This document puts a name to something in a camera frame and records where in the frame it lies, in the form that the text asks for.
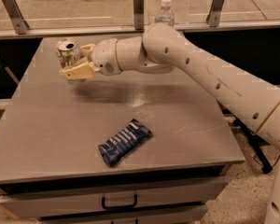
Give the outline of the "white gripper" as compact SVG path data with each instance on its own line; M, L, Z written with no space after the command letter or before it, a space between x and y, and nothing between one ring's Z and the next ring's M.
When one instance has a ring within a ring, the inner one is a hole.
M98 44L87 44L80 47L82 59L74 64L61 62L61 75L67 80L84 80L93 78L100 72L105 76L121 73L116 57L118 40L111 38Z

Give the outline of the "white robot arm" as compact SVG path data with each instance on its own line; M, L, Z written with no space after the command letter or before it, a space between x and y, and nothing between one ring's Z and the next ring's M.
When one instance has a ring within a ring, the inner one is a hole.
M178 68L193 78L245 126L280 151L280 88L200 49L165 23L154 23L140 36L78 45L57 43L63 77L84 81L100 73L134 70L168 73ZM264 224L280 224L280 160Z

